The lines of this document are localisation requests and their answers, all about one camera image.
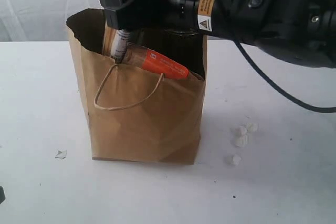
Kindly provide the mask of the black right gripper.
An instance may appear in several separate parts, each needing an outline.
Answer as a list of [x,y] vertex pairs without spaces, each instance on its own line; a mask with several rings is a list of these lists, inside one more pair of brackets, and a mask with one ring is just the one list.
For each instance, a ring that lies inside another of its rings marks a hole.
[[162,28],[206,35],[217,33],[215,0],[99,0],[106,22],[116,30]]

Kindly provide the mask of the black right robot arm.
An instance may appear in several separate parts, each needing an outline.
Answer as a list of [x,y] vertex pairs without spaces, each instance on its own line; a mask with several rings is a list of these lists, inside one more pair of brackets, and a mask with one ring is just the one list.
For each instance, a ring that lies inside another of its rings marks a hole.
[[100,0],[109,27],[236,39],[282,61],[335,67],[335,0]]

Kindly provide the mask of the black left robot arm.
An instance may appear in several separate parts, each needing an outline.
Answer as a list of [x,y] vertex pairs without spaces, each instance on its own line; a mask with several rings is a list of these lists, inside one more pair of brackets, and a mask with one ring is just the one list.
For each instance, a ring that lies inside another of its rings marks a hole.
[[6,199],[4,188],[0,186],[0,204],[3,203]]

